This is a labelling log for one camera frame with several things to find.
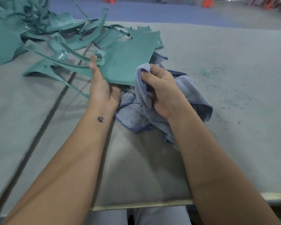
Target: blue cloth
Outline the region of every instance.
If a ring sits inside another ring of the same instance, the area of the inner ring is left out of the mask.
[[[150,60],[152,64],[161,64],[166,57],[154,53]],[[135,71],[135,87],[131,88],[120,101],[115,118],[125,127],[134,132],[144,131],[156,126],[165,135],[164,140],[175,143],[169,123],[157,113],[152,104],[152,97],[148,93],[147,85],[141,80],[141,71],[150,72],[149,63],[142,64]],[[191,78],[182,72],[168,70],[174,77],[177,86],[183,92],[189,103],[195,109],[203,122],[210,120],[212,106],[192,83]]]

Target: blue floor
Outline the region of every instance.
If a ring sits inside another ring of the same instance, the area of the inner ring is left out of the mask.
[[[103,7],[109,7],[108,21],[158,22],[209,25],[217,27],[239,28],[228,17],[212,9],[200,6],[153,4],[118,1],[115,4],[103,0],[75,0],[82,10],[91,18],[101,18]],[[50,9],[56,13],[70,12],[75,19],[83,19],[73,0],[50,0]]]

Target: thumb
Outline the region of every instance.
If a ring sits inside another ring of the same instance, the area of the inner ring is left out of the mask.
[[[141,71],[141,79],[145,83],[150,84],[153,88],[155,88],[161,80],[157,76],[145,71]]]
[[[90,63],[88,64],[88,66],[90,67],[90,69],[93,72],[93,79],[94,80],[101,80],[104,79],[104,77],[102,76],[102,73],[99,69],[98,66],[96,66],[96,57],[94,55],[90,56]]]

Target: gray felt surface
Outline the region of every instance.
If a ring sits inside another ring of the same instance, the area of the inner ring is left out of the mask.
[[[45,42],[39,46],[41,52],[53,54]],[[0,66],[0,196],[64,88],[43,74],[22,76],[41,59],[26,52]],[[69,62],[75,61],[69,56]],[[72,74],[60,68],[56,72],[65,80]]]
[[[125,23],[126,26],[147,26]],[[281,31],[151,23],[161,30],[167,68],[188,73],[214,107],[206,126],[261,193],[281,193]],[[89,90],[86,78],[73,84]],[[2,215],[6,215],[75,128],[87,100],[63,98]],[[115,122],[93,204],[112,208],[191,198],[179,151],[157,129]]]

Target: gray trousers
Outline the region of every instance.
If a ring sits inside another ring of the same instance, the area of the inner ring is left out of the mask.
[[[135,225],[191,225],[185,206],[133,209]],[[127,210],[94,211],[84,225],[127,225]]]

